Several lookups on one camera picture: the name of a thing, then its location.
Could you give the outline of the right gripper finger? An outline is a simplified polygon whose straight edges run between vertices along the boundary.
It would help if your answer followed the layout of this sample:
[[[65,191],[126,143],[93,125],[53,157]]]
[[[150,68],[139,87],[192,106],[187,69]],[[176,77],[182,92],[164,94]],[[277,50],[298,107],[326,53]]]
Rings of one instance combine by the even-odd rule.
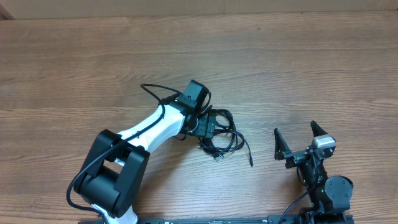
[[[292,151],[288,147],[287,143],[285,142],[280,131],[277,128],[274,129],[274,139],[274,159],[278,161],[286,159],[288,157],[288,154],[290,154]]]
[[[312,120],[310,122],[310,126],[312,129],[313,137],[319,137],[327,134],[327,132],[323,130],[315,120]]]

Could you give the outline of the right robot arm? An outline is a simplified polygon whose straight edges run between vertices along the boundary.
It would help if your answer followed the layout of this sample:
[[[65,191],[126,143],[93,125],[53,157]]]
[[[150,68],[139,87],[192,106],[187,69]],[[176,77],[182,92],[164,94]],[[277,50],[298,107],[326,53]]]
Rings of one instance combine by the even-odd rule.
[[[310,123],[313,139],[311,145],[293,152],[275,128],[274,159],[285,161],[287,169],[296,168],[299,182],[306,191],[293,201],[282,215],[276,216],[279,223],[353,223],[353,217],[345,214],[350,209],[353,182],[342,175],[329,177],[323,162],[330,158],[336,148],[334,137],[324,131],[315,121]]]

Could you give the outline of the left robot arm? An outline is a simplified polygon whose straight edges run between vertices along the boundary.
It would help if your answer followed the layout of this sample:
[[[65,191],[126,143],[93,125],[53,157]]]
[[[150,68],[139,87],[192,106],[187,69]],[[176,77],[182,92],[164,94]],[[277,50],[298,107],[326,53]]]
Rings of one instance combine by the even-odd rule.
[[[212,138],[215,117],[205,114],[211,93],[191,80],[184,92],[159,99],[156,111],[134,127],[100,132],[67,188],[68,204],[98,214],[97,223],[137,223],[132,206],[150,155],[178,134]]]

